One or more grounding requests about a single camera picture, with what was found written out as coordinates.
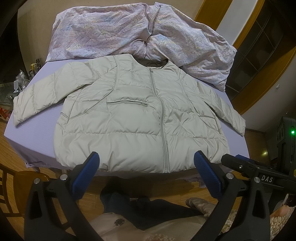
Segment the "bed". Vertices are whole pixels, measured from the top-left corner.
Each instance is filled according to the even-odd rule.
[[[70,59],[47,62],[32,79],[30,84],[57,71],[60,67],[70,61],[86,61],[87,59]],[[225,92],[215,88],[214,91],[231,105]],[[56,122],[60,116],[63,101],[29,118],[17,127],[13,124],[13,115],[9,119],[4,136],[16,153],[24,160],[27,167],[47,167],[66,169],[55,158],[53,149],[53,137]],[[232,127],[220,120],[222,130],[227,138],[230,153],[235,156],[240,154],[249,157],[245,138],[240,136]]]

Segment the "jacket sleeve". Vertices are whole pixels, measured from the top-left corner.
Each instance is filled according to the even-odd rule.
[[[27,87],[25,91],[21,92],[13,100],[14,125],[16,126],[57,103],[82,86],[95,82],[100,77],[100,73],[93,68],[94,60],[67,63],[55,73]],[[106,63],[105,67],[110,69],[110,66],[106,66],[110,64],[108,60],[99,60],[96,64],[98,62]]]
[[[211,87],[197,81],[197,88],[199,90],[198,96],[211,107],[220,118],[230,123],[241,136],[244,136],[246,123],[240,114],[219,97]]]

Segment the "black pants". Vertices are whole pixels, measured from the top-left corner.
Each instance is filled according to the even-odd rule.
[[[130,201],[128,195],[115,189],[112,185],[107,185],[100,194],[104,213],[113,212],[122,215],[141,230],[177,218],[202,215],[199,211],[163,199],[150,201],[148,197],[142,197]]]

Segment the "light gray down jacket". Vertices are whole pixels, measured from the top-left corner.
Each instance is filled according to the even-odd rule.
[[[108,172],[187,170],[198,150],[219,163],[229,147],[215,113],[244,135],[244,119],[210,87],[170,61],[146,67],[130,54],[67,63],[14,99],[14,124],[65,96],[54,151],[68,167],[92,151]]]

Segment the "jacket pocket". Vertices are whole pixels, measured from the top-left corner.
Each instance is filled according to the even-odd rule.
[[[107,105],[113,105],[113,104],[139,104],[148,107],[148,104],[141,101],[134,101],[134,100],[119,100],[119,101],[113,101],[113,102],[107,102]]]

